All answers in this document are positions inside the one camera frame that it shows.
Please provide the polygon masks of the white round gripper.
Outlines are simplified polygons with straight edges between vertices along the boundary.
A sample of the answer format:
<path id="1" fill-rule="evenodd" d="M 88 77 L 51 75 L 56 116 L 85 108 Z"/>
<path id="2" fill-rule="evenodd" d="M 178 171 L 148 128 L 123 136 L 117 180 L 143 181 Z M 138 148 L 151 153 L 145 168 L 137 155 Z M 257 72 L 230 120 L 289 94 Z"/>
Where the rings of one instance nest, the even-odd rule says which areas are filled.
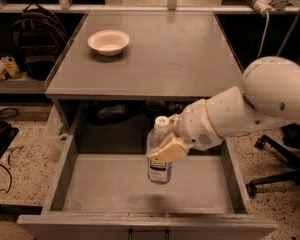
<path id="1" fill-rule="evenodd" d="M 171 115 L 169 123 L 177 129 L 180 137 L 169 134 L 158 147 L 146 153 L 150 160 L 173 162 L 186 157 L 191 148 L 205 151 L 223 142 L 208 119 L 205 99 L 188 105 L 180 115 Z"/>

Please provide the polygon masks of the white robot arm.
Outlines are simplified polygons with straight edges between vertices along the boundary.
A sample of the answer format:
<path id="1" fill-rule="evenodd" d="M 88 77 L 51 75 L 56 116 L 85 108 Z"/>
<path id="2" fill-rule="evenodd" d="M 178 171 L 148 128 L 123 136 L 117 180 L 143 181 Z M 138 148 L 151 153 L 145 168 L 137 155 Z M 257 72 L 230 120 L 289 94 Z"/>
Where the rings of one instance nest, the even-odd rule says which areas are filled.
<path id="1" fill-rule="evenodd" d="M 172 162 L 187 156 L 191 148 L 205 151 L 230 136 L 291 123 L 300 125 L 300 66 L 281 57 L 263 57 L 245 69 L 239 87 L 156 120 L 149 138 L 161 129 L 167 133 L 157 145 L 148 146 L 146 156 L 155 162 Z"/>

